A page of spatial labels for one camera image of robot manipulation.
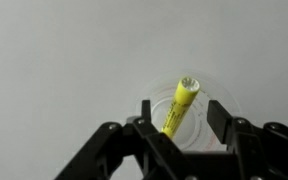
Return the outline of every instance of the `yellow marker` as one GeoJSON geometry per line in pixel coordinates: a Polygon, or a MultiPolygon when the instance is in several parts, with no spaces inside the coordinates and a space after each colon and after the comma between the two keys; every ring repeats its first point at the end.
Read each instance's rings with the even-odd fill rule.
{"type": "Polygon", "coordinates": [[[190,77],[184,77],[178,83],[173,102],[162,128],[162,132],[169,138],[173,138],[175,135],[199,89],[198,81],[190,77]]]}

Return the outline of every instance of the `black metal bracket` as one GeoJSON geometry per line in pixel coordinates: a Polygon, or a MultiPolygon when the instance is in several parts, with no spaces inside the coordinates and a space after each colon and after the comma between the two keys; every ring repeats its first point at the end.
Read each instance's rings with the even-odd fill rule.
{"type": "Polygon", "coordinates": [[[288,127],[255,127],[232,117],[217,101],[209,102],[207,121],[227,151],[181,152],[152,125],[150,101],[144,100],[141,116],[128,118],[124,126],[100,126],[55,180],[110,179],[129,155],[145,180],[288,179],[288,127]]]}

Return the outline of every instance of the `yellow highlighter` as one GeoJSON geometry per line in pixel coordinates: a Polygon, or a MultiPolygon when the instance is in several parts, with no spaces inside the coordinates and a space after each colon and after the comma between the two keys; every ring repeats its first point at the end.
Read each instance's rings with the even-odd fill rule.
{"type": "Polygon", "coordinates": [[[162,132],[169,138],[172,139],[175,135],[199,90],[199,82],[191,77],[184,77],[178,83],[171,107],[162,128],[162,132]]]}

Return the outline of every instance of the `white background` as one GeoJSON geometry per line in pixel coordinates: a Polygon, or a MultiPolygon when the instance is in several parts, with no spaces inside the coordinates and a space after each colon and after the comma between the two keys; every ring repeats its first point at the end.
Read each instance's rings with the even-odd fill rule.
{"type": "MultiPolygon", "coordinates": [[[[213,75],[252,122],[288,125],[288,0],[0,0],[0,180],[53,179],[183,68],[213,75]]],[[[139,179],[133,166],[114,179],[139,179]]]]}

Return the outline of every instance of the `clear plastic cup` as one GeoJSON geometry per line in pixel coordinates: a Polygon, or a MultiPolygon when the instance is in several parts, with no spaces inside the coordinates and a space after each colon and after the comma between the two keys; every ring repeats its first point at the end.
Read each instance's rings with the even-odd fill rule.
{"type": "Polygon", "coordinates": [[[152,123],[161,130],[178,81],[190,76],[200,83],[201,89],[183,119],[173,142],[181,150],[213,151],[224,150],[207,123],[209,100],[218,100],[232,115],[241,115],[241,110],[233,96],[214,78],[194,70],[182,70],[165,73],[149,83],[137,98],[136,113],[141,110],[141,100],[151,100],[152,123]]]}

